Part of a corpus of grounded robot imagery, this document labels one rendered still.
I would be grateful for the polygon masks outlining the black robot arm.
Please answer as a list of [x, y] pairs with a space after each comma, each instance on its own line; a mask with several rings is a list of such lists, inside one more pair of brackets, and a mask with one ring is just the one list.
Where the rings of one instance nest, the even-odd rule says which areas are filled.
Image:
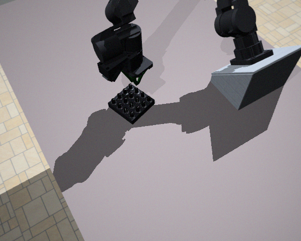
[[[97, 63], [99, 72], [108, 81], [115, 82], [124, 67], [134, 72], [141, 66], [140, 52], [123, 52], [136, 52], [142, 48], [140, 26], [129, 24], [136, 19], [133, 11], [137, 3], [138, 0], [109, 0], [105, 15], [113, 26], [91, 38], [100, 60]], [[264, 50], [262, 41], [258, 40], [256, 14], [248, 0], [217, 0], [215, 10], [216, 33], [234, 38], [235, 58], [230, 60], [231, 65], [252, 65], [274, 55], [272, 49]]]

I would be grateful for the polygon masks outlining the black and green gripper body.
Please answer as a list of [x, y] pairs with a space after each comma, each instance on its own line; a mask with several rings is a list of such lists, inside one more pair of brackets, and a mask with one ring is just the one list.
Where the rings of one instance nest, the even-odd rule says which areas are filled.
[[141, 64], [141, 66], [138, 69], [136, 69], [134, 72], [130, 72], [125, 67], [123, 68], [123, 71], [125, 73], [127, 73], [130, 77], [139, 78], [140, 76], [142, 76], [142, 73], [144, 71], [146, 71], [148, 69], [151, 69], [153, 67], [153, 62], [142, 55], [142, 48], [140, 50], [136, 51], [136, 52], [126, 52], [124, 50], [123, 50], [123, 52], [126, 53], [126, 54], [136, 54], [136, 53], [140, 52], [140, 64]]

